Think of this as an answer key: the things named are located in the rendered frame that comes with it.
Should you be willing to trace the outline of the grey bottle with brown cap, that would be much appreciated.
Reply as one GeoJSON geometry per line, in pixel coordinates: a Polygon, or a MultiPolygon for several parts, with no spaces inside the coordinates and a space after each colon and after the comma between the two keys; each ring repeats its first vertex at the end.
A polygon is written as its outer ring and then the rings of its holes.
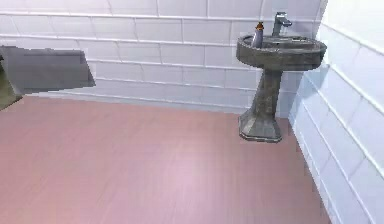
{"type": "Polygon", "coordinates": [[[263,31],[264,26],[263,22],[259,22],[257,26],[255,27],[255,33],[251,42],[251,46],[254,48],[260,48],[262,46],[263,42],[263,31]]]}

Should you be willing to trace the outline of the grey metal faucet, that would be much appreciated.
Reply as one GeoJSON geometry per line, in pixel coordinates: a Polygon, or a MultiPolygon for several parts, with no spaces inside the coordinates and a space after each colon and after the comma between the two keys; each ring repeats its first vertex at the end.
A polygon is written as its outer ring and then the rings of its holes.
{"type": "Polygon", "coordinates": [[[272,35],[278,36],[282,27],[290,27],[292,22],[287,19],[286,12],[277,12],[274,19],[272,35]]]}

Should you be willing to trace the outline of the grey room door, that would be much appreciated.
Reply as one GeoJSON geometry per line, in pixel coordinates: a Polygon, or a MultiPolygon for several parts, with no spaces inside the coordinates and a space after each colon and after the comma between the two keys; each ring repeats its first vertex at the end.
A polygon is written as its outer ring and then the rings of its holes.
{"type": "Polygon", "coordinates": [[[0,64],[15,92],[22,95],[96,85],[81,50],[1,45],[0,64]]]}

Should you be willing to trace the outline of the dark grey pedestal sink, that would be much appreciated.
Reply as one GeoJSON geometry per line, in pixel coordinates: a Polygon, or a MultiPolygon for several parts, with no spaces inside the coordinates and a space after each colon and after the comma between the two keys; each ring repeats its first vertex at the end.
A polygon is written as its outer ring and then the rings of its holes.
{"type": "Polygon", "coordinates": [[[327,46],[303,36],[264,37],[261,48],[251,46],[251,35],[237,40],[236,58],[262,70],[251,107],[238,118],[239,135],[250,141],[277,143],[282,134],[276,121],[277,101],[284,72],[317,69],[327,46]]]}

